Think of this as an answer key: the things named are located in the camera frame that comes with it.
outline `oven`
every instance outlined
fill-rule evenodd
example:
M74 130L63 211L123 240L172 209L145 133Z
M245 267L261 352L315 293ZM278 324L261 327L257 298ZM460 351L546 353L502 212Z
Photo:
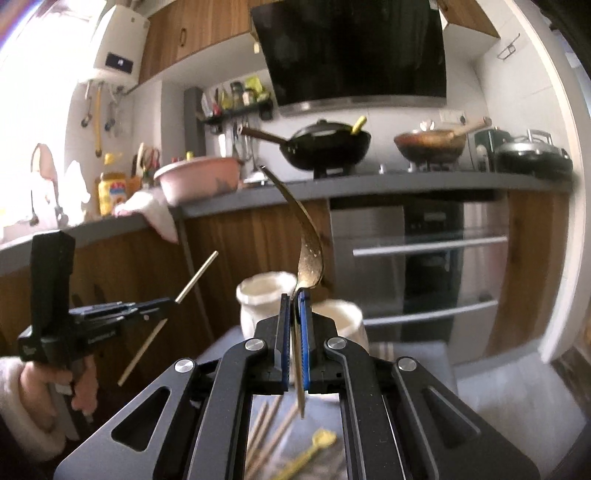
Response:
M361 308L370 341L443 340L454 364L483 355L505 274L505 196L410 196L330 217L335 293Z

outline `drawer handle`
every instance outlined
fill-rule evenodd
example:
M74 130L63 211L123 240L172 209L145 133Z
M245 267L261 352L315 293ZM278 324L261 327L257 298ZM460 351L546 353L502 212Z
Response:
M396 325L399 323L426 322L428 320L437 320L445 317L455 317L455 315L460 315L462 313L478 312L479 310L496 307L498 304L498 300L488 300L472 305L465 305L463 307L455 307L446 310L435 310L434 312L410 313L408 315L399 315L394 317L366 319L363 321L363 324L367 327L372 327L378 325Z
M180 38L180 46L184 47L187 43L187 29L181 28L181 38Z
M468 240L450 240L447 242L430 242L427 244L391 245L389 247L371 247L353 249L354 257L378 257L380 255L417 254L437 252L441 250L480 247L482 245L502 244L507 241L506 235L473 238Z

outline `human hand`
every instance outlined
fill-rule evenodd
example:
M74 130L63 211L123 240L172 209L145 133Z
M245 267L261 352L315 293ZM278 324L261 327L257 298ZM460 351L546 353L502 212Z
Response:
M99 387L92 355L84 358L84 365L85 371L74 385L72 409L92 414L96 410L96 392ZM48 384L69 385L71 382L72 372L68 370L38 362L25 364L19 382L21 403L41 430L49 432L54 427L57 417Z

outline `window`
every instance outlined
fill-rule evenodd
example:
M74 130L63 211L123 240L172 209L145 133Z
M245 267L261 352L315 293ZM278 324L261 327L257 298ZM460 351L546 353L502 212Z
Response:
M0 58L0 226L31 212L31 154L47 144L58 176L63 175L66 122L92 21L104 0L60 0L34 17Z

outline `scissors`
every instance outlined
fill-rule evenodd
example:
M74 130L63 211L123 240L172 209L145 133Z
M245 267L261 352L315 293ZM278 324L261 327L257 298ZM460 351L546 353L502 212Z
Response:
M154 171L160 168L160 150L157 148L146 148L144 151L140 166L144 173L154 169Z

